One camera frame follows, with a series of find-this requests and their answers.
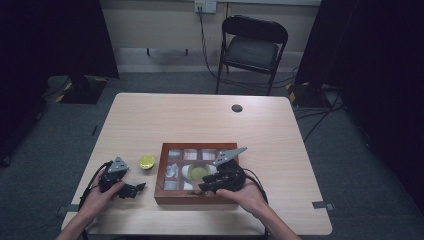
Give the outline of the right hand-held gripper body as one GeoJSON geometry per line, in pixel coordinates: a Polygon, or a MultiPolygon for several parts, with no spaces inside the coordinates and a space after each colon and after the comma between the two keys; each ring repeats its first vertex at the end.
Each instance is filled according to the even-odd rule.
{"type": "Polygon", "coordinates": [[[214,161],[217,172],[214,174],[216,182],[212,185],[213,192],[216,192],[218,189],[236,192],[243,187],[246,174],[235,158],[246,150],[246,147],[241,147],[225,150],[218,155],[214,161]]]}

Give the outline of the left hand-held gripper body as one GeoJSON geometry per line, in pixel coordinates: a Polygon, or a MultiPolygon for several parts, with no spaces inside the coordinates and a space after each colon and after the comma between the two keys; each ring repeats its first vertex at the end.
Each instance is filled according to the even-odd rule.
{"type": "Polygon", "coordinates": [[[108,162],[99,180],[100,191],[108,191],[125,176],[128,170],[129,166],[121,157],[116,157],[113,161],[108,162]]]}

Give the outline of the brown wooden compartment box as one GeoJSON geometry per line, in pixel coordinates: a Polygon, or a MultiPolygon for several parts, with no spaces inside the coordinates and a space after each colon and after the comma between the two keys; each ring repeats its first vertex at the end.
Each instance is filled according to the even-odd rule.
{"type": "Polygon", "coordinates": [[[164,170],[165,155],[170,149],[216,149],[217,156],[225,150],[237,149],[236,143],[164,143],[160,155],[159,170],[157,174],[154,198],[159,205],[198,205],[198,204],[231,204],[231,200],[226,200],[215,195],[213,192],[203,192],[199,190],[165,190],[164,170]]]}

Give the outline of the person's left hand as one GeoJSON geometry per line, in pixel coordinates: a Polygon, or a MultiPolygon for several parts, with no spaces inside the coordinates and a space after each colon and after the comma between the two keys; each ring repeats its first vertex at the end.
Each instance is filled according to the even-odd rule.
{"type": "Polygon", "coordinates": [[[104,211],[109,203],[116,198],[117,192],[125,185],[124,181],[118,181],[106,192],[101,192],[98,185],[102,174],[103,170],[96,175],[93,186],[89,190],[85,202],[77,213],[77,217],[81,218],[86,223],[94,220],[97,215],[104,211]]]}

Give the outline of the person's right hand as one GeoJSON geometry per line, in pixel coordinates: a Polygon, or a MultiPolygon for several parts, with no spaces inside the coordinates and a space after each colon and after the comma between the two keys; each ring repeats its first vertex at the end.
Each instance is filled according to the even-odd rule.
{"type": "Polygon", "coordinates": [[[255,218],[263,220],[270,215],[270,207],[265,202],[258,187],[249,179],[244,183],[241,190],[233,192],[225,189],[216,191],[218,196],[232,200],[239,204],[245,211],[255,218]]]}

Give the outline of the white cup insert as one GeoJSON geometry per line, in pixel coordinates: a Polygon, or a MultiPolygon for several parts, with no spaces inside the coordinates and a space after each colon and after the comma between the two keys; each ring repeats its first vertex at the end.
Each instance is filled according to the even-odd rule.
{"type": "MultiPolygon", "coordinates": [[[[183,181],[183,189],[184,190],[199,190],[199,184],[203,182],[203,180],[201,179],[200,181],[190,181],[187,179],[187,169],[188,169],[188,165],[184,165],[182,167],[181,170],[181,174],[182,174],[182,181],[183,181]]],[[[217,172],[217,168],[211,164],[208,164],[210,169],[211,169],[211,174],[214,174],[217,172]]]]}

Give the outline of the set of small silvery packets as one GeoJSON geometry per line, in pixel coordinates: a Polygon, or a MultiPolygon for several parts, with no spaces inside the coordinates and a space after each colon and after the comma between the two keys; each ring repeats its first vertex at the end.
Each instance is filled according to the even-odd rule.
{"type": "Polygon", "coordinates": [[[164,189],[184,190],[181,174],[182,167],[188,164],[211,164],[215,166],[216,156],[216,149],[168,150],[165,155],[164,189]]]}

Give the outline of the grey tape strip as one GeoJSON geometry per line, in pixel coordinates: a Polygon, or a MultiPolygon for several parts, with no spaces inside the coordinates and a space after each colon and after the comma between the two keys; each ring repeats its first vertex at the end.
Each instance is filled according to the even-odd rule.
{"type": "Polygon", "coordinates": [[[56,213],[58,215],[66,215],[68,212],[78,212],[79,205],[78,204],[69,204],[67,206],[61,206],[57,209],[56,213]]]}
{"type": "Polygon", "coordinates": [[[325,201],[312,202],[314,209],[326,209],[327,211],[335,210],[335,206],[332,203],[326,203],[325,201]]]}

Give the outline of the black yellow-striped stand base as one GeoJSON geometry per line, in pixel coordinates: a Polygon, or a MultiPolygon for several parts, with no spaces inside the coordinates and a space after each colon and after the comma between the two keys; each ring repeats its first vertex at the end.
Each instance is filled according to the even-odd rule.
{"type": "Polygon", "coordinates": [[[288,98],[293,106],[304,108],[329,108],[330,103],[322,88],[315,88],[309,83],[286,86],[288,98]]]}
{"type": "Polygon", "coordinates": [[[108,81],[100,77],[71,75],[70,83],[56,99],[63,104],[96,104],[108,81]]]}

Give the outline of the black folding chair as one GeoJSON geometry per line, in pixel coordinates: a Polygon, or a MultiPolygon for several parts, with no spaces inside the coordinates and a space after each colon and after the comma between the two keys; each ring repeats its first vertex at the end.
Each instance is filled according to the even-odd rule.
{"type": "Polygon", "coordinates": [[[269,76],[270,94],[288,31],[280,23],[243,15],[227,17],[221,26],[222,42],[215,93],[219,92],[223,67],[257,72],[269,76]]]}

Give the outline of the dark curtain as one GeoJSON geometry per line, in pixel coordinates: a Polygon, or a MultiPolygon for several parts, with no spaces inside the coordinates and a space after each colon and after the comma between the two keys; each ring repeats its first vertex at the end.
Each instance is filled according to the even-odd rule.
{"type": "Polygon", "coordinates": [[[71,75],[119,77],[100,0],[0,0],[0,167],[71,75]]]}
{"type": "Polygon", "coordinates": [[[296,81],[341,90],[424,214],[424,0],[321,0],[296,81]]]}

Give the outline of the white wall socket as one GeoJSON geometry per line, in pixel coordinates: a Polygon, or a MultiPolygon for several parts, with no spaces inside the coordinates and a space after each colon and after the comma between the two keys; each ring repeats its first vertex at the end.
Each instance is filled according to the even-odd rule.
{"type": "Polygon", "coordinates": [[[196,13],[215,14],[217,10],[216,0],[195,0],[194,11],[196,13]]]}

